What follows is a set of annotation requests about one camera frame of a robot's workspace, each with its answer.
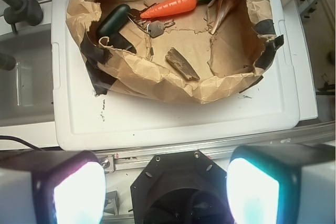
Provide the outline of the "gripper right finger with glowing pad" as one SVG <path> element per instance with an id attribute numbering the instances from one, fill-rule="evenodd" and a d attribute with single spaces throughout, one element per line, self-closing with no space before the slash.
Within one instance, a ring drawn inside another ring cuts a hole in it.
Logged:
<path id="1" fill-rule="evenodd" d="M 335 223 L 335 147 L 241 145 L 226 188 L 237 223 Z"/>

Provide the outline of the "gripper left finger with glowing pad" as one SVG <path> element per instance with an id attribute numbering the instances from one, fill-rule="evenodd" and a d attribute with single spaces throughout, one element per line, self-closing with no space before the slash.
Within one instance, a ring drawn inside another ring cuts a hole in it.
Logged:
<path id="1" fill-rule="evenodd" d="M 1 223 L 100 223 L 105 199 L 92 151 L 1 152 Z"/>

